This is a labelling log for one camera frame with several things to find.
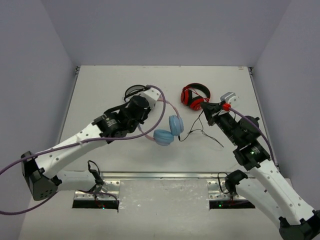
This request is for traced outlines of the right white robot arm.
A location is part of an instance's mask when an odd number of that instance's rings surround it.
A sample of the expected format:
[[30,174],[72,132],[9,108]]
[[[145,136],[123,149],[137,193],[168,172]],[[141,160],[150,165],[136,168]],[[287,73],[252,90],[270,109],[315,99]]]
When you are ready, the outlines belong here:
[[259,118],[245,116],[225,101],[201,103],[209,126],[217,125],[236,147],[237,163],[245,171],[226,175],[224,185],[231,196],[240,195],[263,212],[284,240],[312,240],[320,234],[320,212],[293,189],[258,138],[265,138]]

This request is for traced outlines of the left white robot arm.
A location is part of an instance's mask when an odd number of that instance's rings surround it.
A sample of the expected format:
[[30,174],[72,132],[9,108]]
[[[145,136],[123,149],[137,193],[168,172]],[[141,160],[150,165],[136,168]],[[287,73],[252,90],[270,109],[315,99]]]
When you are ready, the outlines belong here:
[[151,108],[146,98],[136,95],[128,103],[114,107],[97,117],[77,134],[59,143],[45,154],[32,156],[27,151],[22,174],[35,201],[52,197],[59,191],[80,190],[98,193],[105,182],[97,170],[69,171],[64,168],[90,151],[133,133],[147,119]]

